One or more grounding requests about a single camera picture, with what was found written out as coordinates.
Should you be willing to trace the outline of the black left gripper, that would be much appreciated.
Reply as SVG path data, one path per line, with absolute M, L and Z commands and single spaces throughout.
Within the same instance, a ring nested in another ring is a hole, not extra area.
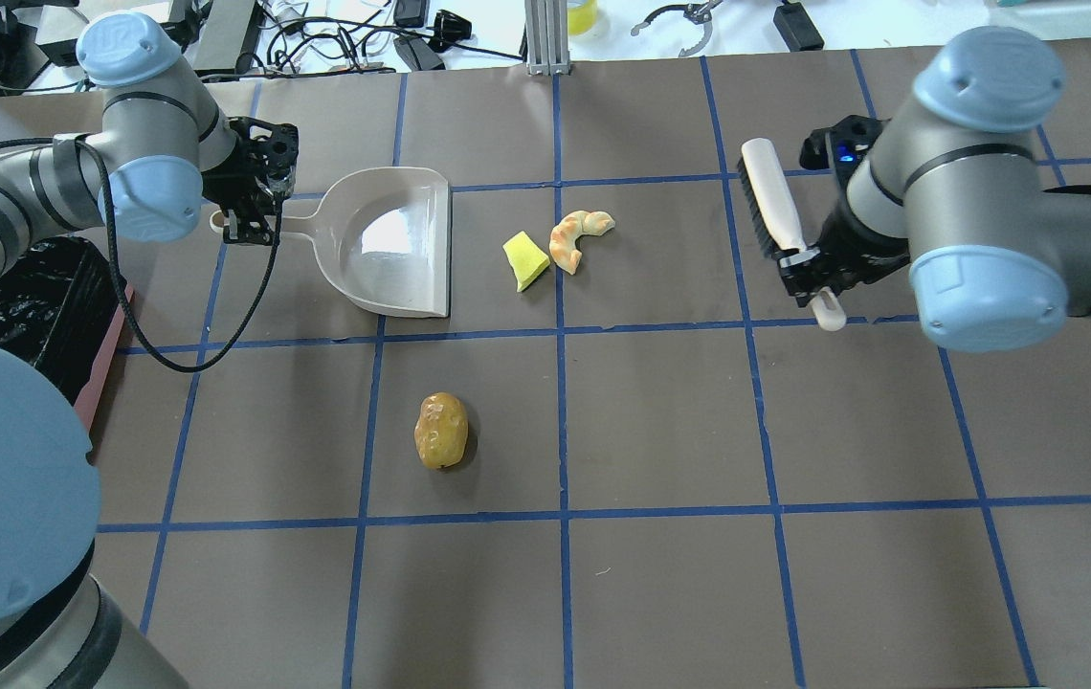
M 243 215 L 261 215 L 257 244 L 276 244 L 283 206 L 295 190 L 300 130 L 229 117 L 225 131 L 231 148 L 221 164 L 203 171 L 204 200 L 221 209 L 221 240 L 244 241 Z

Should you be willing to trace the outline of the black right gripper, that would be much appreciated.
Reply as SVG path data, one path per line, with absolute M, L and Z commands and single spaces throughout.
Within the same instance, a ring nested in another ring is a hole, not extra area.
M 774 253 L 781 278 L 807 278 L 815 289 L 794 297 L 799 309 L 813 309 L 813 302 L 822 302 L 822 309 L 842 309 L 840 293 L 860 283 L 877 283 L 910 259 L 906 239 L 870 230 L 855 218 L 849 201 L 852 176 L 886 124 L 865 114 L 847 114 L 831 126 L 810 132 L 800 147 L 799 165 L 807 170 L 832 170 L 839 196 L 822 223 L 815 247 Z

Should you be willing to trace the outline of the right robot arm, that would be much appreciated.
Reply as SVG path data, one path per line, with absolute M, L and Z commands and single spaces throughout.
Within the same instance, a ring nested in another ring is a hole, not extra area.
M 772 144 L 743 144 L 757 240 L 788 294 L 838 330 L 840 293 L 906 269 L 922 331 L 966 353 L 1091 319 L 1091 185 L 1044 190 L 1030 145 L 1065 83 L 1057 53 L 1024 31 L 956 35 L 891 121 L 851 114 L 810 134 L 800 162 L 832 169 L 840 186 L 815 243 Z

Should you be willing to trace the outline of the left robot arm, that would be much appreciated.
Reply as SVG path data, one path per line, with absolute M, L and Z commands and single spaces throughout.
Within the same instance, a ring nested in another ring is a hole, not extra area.
M 155 19 L 77 37 L 101 131 L 0 143 L 0 688 L 184 688 L 91 572 L 100 476 L 77 414 L 92 366 L 137 326 L 120 243 L 190 235 L 204 202 L 227 244 L 276 249 L 295 186 L 291 123 L 228 117 Z

